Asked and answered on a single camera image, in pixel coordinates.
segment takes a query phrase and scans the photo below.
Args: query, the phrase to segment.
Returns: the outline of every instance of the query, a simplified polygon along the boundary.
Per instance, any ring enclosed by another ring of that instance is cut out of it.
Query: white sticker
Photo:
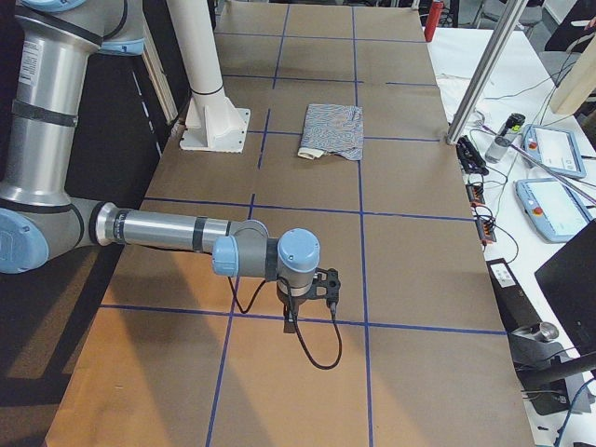
[[[502,288],[515,286],[515,279],[513,279],[504,264],[492,264],[491,269],[493,270],[494,277],[499,281]]]
[[[31,87],[37,85],[42,50],[40,44],[25,41],[22,48],[22,59],[20,61],[19,82]]]

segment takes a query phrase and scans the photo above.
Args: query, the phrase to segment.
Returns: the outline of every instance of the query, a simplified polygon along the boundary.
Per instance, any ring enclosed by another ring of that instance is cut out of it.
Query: red object
[[[433,0],[432,5],[430,6],[430,12],[428,13],[427,26],[425,27],[425,39],[427,42],[431,42],[433,35],[435,35],[435,30],[439,24],[440,13],[442,10],[442,0]]]

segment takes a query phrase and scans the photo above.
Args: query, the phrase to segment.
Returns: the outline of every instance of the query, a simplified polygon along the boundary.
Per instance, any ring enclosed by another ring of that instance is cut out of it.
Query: striped cloth
[[[333,154],[362,159],[362,108],[354,105],[310,104],[298,156],[319,158]]]

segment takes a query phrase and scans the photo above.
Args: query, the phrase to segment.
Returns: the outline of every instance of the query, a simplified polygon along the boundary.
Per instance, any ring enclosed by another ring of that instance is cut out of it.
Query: blue cable
[[[567,415],[565,416],[565,420],[562,423],[561,428],[559,428],[559,430],[558,430],[559,431],[559,436],[555,440],[554,444],[552,444],[552,447],[560,447],[561,446],[562,434],[565,432],[565,429],[567,428],[567,423],[569,422],[569,418],[571,417],[571,411],[574,409],[574,406],[576,405],[577,398],[579,397],[579,395],[581,394],[581,392],[588,387],[589,384],[591,384],[592,382],[594,382],[594,380],[596,380],[596,378],[589,379],[588,382],[586,382],[584,385],[582,385],[577,390],[576,395],[571,400],[571,405],[569,405],[569,410],[567,411]]]

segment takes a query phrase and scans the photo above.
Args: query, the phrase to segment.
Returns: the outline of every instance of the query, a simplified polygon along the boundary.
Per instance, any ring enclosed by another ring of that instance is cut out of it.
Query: white desk
[[[428,45],[435,75],[471,78],[490,38],[491,32],[488,30],[437,29],[433,42]],[[518,93],[544,80],[547,81],[514,98],[502,100],[488,99]],[[522,32],[515,32],[511,36],[491,75],[490,81],[483,92],[483,98],[485,99],[479,102],[479,107],[488,111],[488,114],[486,114],[486,125],[491,129],[498,130],[513,112],[524,114],[526,116],[526,123],[539,123],[542,113],[538,115],[538,111],[552,89],[553,83],[549,80],[549,74],[540,63],[540,59],[530,46],[527,38]],[[554,115],[548,109],[544,115],[543,123],[547,125],[560,118],[563,118],[563,116]],[[478,115],[473,115],[470,118],[467,132],[474,127],[473,122],[478,119]],[[553,127],[572,130],[576,135],[581,153],[587,156],[594,156],[593,148],[573,117],[567,117],[557,122]],[[480,132],[473,132],[472,136],[479,151],[483,154],[492,137]],[[510,268],[530,298],[536,311],[543,320],[553,322],[561,327],[536,283],[534,271],[552,256],[562,244],[546,243],[538,236],[532,224],[524,215],[515,197],[513,186],[513,181],[515,180],[548,177],[548,175],[542,169],[528,169],[520,157],[518,157],[515,163],[514,159],[515,152],[510,150],[500,163],[493,165],[496,169],[505,173],[511,169],[509,182],[505,186],[501,197],[497,223],[499,226],[508,230],[520,245],[520,253],[517,259],[510,264]],[[585,160],[585,164],[588,170],[588,177],[583,180],[596,183],[596,161]],[[503,182],[504,179],[499,174],[491,172],[489,176],[485,177],[485,180]],[[596,188],[581,186],[589,194],[596,195]],[[488,183],[485,186],[484,195],[487,206],[494,212],[496,212],[501,189],[495,183]],[[485,258],[491,260],[503,257],[509,260],[515,254],[515,246],[506,235],[499,232],[499,230],[496,231],[498,242],[487,247],[484,253]],[[562,343],[563,347],[572,346],[571,341],[564,333],[558,341]],[[576,355],[576,353],[574,354],[575,351],[569,352],[572,357]],[[585,377],[588,379],[591,375],[586,374]],[[596,386],[593,385],[590,386],[590,390],[595,392]],[[539,416],[535,413],[529,402],[526,402],[526,410],[536,444],[552,445],[552,442],[556,438],[556,429],[562,424],[564,413]],[[549,431],[538,430],[538,426],[548,427]],[[569,425],[565,430],[562,446],[573,446],[573,441],[596,444],[596,405],[592,406],[591,414],[572,415]]]

